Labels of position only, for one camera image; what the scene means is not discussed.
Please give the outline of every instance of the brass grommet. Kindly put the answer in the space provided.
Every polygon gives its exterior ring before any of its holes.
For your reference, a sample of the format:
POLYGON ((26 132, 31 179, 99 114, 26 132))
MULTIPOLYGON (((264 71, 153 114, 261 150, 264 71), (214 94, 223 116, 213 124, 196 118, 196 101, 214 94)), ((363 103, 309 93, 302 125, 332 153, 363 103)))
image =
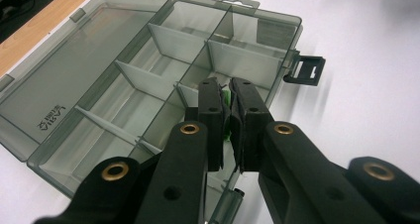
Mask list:
POLYGON ((278 124, 274 127, 274 131, 279 134, 289 135, 293 133, 293 128, 285 124, 278 124))
POLYGON ((395 179, 395 174, 391 169, 378 163, 366 163, 364 164, 364 170, 370 176, 383 181, 391 181, 395 179))
POLYGON ((183 134, 191 135, 191 134, 195 134, 198 131, 200 131, 200 128, 197 125, 191 123, 191 124, 183 125, 180 128, 180 130, 181 130, 181 133, 183 133, 183 134))
POLYGON ((129 172, 129 166, 125 162, 117 162, 108 165, 102 171, 102 178, 107 181, 115 181, 124 177, 129 172), (111 172, 112 168, 117 168, 116 172, 111 172))

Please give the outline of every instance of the clear plastic organizer box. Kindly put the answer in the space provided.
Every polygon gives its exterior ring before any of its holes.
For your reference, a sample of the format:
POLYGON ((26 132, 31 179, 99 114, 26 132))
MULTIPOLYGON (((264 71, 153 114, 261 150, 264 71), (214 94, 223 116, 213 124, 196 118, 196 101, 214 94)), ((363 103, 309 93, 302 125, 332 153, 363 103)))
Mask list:
MULTIPOLYGON (((162 151, 204 78, 247 79, 269 106, 296 64, 301 20, 225 1, 91 0, 4 78, 1 144, 71 197, 98 163, 162 151)), ((234 165, 226 143, 225 167, 208 174, 207 219, 234 165)))

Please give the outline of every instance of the black object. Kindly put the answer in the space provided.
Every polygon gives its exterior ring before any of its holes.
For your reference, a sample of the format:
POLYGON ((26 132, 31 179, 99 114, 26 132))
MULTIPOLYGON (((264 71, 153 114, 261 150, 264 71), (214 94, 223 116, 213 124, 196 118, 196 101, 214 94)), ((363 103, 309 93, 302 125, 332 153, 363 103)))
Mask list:
POLYGON ((288 83, 317 86, 324 69, 325 59, 320 56, 299 56, 299 61, 302 65, 297 71, 297 76, 294 77, 295 74, 292 74, 296 71, 291 71, 284 76, 283 80, 288 83))
MULTIPOLYGON (((136 165, 116 158, 98 165, 63 214, 37 224, 202 224, 207 159, 218 158, 217 150, 210 154, 208 136, 219 136, 226 124, 219 113, 226 108, 217 81, 206 79, 203 86, 199 100, 205 104, 187 109, 186 121, 172 129, 160 159, 136 165), (201 117, 208 128, 195 121, 200 114, 208 116, 201 117), (128 164, 129 174, 104 181, 99 173, 122 172, 112 167, 120 160, 128 164)), ((420 223, 420 185, 403 171, 374 158, 355 159, 349 170, 339 168, 297 126, 273 122, 249 81, 233 78, 230 88, 235 159, 241 171, 260 172, 259 184, 274 223, 420 223)))

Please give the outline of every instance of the white table surface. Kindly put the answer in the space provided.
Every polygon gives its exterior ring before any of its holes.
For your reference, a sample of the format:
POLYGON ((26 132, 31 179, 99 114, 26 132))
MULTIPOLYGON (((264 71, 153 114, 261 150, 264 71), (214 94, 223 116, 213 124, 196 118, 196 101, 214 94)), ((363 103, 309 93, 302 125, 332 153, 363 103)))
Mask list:
MULTIPOLYGON (((342 167, 373 156, 419 181, 420 0, 256 1, 301 17, 297 49, 327 60, 317 87, 279 89, 274 118, 298 125, 342 167)), ((69 200, 3 147, 0 160, 0 223, 32 223, 65 209, 69 200)), ((236 223, 271 222, 256 174, 245 173, 238 187, 246 196, 236 223)))

